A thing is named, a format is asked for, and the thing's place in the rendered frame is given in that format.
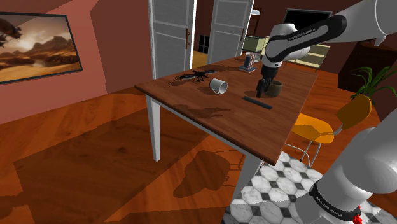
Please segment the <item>wooden table with white legs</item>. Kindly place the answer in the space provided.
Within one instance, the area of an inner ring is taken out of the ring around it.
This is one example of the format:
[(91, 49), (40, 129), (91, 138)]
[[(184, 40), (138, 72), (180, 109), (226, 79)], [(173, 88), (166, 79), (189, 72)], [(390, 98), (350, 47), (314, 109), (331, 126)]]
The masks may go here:
[[(242, 57), (226, 59), (205, 66), (216, 69), (213, 78), (228, 83), (224, 94), (209, 88), (210, 79), (200, 83), (183, 80), (168, 85), (175, 74), (136, 85), (145, 93), (150, 122), (154, 160), (160, 160), (160, 108), (174, 113), (235, 150), (245, 154), (245, 161), (234, 195), (256, 174), (262, 162), (275, 165), (299, 113), (316, 81), (317, 74), (282, 66), (276, 79), (283, 84), (277, 97), (255, 96), (261, 78), (260, 69), (251, 73), (239, 70)], [(244, 96), (271, 105), (272, 109), (247, 102)]]

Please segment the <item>framed desert landscape picture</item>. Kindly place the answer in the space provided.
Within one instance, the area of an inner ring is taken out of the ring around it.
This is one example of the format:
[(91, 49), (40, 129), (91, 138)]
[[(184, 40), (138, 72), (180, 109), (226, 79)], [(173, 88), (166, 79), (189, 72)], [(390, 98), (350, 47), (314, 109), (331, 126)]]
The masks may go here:
[(66, 15), (0, 11), (0, 85), (82, 70)]

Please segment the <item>green leafy plant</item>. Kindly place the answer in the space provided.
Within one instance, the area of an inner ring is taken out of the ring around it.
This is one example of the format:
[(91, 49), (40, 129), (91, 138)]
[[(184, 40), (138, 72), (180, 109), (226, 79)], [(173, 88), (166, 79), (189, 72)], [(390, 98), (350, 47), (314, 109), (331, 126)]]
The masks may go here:
[(358, 71), (359, 73), (366, 73), (368, 77), (365, 78), (361, 74), (354, 74), (354, 76), (359, 76), (364, 80), (364, 85), (361, 86), (355, 94), (350, 96), (351, 100), (353, 100), (358, 95), (364, 95), (371, 100), (372, 104), (374, 104), (372, 100), (373, 94), (382, 89), (391, 90), (392, 93), (397, 97), (397, 91), (394, 87), (390, 85), (378, 88), (378, 85), (386, 78), (390, 77), (391, 75), (397, 74), (397, 67), (386, 66), (382, 68), (376, 75), (373, 75), (372, 69), (370, 67), (359, 67), (355, 69), (355, 71)]

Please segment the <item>black dragonfly figure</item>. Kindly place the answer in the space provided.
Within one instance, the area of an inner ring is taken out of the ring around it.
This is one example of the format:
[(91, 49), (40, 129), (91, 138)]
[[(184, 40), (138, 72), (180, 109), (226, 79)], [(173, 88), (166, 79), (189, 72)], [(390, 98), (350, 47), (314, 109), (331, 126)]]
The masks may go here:
[(193, 74), (179, 75), (179, 76), (175, 77), (173, 79), (173, 81), (168, 82), (167, 84), (176, 86), (176, 85), (179, 85), (180, 81), (191, 80), (191, 79), (195, 79), (196, 82), (201, 82), (201, 81), (204, 81), (204, 78), (208, 78), (208, 74), (214, 74), (216, 72), (217, 72), (217, 70), (215, 70), (215, 69), (210, 69), (210, 70), (205, 70), (205, 71), (194, 71), (193, 70)]

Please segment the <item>black television screen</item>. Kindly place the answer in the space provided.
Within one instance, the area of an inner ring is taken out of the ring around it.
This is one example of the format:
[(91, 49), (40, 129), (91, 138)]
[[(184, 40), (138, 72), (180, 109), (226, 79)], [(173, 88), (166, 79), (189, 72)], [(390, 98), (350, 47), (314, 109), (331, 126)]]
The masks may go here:
[(293, 24), (299, 30), (329, 18), (332, 13), (332, 11), (288, 8), (283, 23)]

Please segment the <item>white mug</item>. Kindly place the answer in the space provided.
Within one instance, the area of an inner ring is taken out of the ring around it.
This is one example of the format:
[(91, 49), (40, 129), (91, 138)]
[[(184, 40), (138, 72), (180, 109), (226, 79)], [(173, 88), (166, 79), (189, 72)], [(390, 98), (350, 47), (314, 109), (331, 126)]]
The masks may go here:
[(223, 80), (213, 78), (209, 83), (209, 88), (215, 94), (224, 94), (227, 91), (228, 83)]

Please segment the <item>white panelled door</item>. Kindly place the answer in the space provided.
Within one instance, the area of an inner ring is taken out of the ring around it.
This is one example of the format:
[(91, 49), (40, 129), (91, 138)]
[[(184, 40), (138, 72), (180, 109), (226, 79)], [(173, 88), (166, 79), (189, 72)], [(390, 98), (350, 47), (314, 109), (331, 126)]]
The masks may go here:
[(214, 0), (207, 64), (242, 54), (254, 0)]
[(148, 0), (153, 78), (190, 70), (197, 0)]

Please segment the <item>black remote control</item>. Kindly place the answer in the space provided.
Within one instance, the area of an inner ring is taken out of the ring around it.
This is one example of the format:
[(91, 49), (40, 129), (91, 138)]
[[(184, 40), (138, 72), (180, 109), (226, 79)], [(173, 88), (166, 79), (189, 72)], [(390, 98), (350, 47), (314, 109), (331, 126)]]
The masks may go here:
[(264, 103), (264, 102), (258, 101), (258, 100), (253, 99), (253, 98), (250, 98), (250, 97), (248, 97), (248, 96), (244, 96), (243, 99), (244, 99), (245, 101), (247, 101), (247, 102), (251, 102), (251, 103), (253, 103), (253, 104), (255, 104), (255, 105), (261, 106), (261, 107), (266, 108), (266, 109), (269, 109), (269, 110), (273, 108), (273, 107), (272, 107), (271, 105), (269, 105), (269, 104), (266, 104), (266, 103)]

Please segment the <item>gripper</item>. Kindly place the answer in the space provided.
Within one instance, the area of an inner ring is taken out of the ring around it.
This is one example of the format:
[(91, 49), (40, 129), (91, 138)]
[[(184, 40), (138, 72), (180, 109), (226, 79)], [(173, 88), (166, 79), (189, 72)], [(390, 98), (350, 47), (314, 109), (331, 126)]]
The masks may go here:
[(268, 67), (262, 66), (261, 75), (263, 79), (259, 80), (256, 87), (256, 96), (261, 97), (265, 87), (266, 91), (268, 91), (270, 85), (272, 84), (273, 79), (276, 77), (278, 72), (278, 67)]

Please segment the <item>dark brown bowl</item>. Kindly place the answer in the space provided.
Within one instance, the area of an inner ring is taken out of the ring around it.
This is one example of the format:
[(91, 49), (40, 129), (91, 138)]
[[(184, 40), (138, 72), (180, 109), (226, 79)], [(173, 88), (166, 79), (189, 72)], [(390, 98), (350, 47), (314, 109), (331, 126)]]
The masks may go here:
[(282, 87), (283, 84), (280, 81), (273, 80), (268, 91), (265, 91), (265, 94), (271, 97), (277, 97), (280, 94)]

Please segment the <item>pale green cabinet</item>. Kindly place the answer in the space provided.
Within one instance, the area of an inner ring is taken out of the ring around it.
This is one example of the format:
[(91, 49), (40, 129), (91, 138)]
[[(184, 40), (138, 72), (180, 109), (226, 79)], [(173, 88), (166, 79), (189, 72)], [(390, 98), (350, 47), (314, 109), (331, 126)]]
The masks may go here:
[[(246, 52), (256, 52), (259, 53), (260, 55), (263, 55), (268, 40), (269, 40), (268, 36), (265, 38), (258, 36), (246, 36), (244, 40), (243, 50)], [(289, 60), (288, 62), (319, 69), (329, 49), (330, 46), (328, 45), (322, 45), (322, 44), (314, 45), (311, 46), (306, 56), (301, 57), (299, 59)]]

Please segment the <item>orange chair with metal legs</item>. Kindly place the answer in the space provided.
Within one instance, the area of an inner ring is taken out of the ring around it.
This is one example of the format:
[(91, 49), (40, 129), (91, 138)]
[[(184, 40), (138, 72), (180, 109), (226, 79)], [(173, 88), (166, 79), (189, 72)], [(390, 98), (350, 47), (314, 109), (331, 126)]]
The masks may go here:
[[(342, 130), (350, 129), (365, 120), (371, 113), (372, 100), (362, 94), (354, 97), (349, 103), (340, 108), (337, 117), (342, 123), (337, 130), (333, 130), (329, 123), (300, 113), (292, 128), (292, 133), (309, 140), (306, 150), (302, 150), (296, 146), (286, 143), (287, 146), (298, 149), (303, 152), (300, 161), (307, 156), (308, 165), (312, 167), (322, 144), (331, 143), (334, 136), (338, 135)], [(307, 151), (312, 142), (318, 143), (316, 154), (311, 160)]]

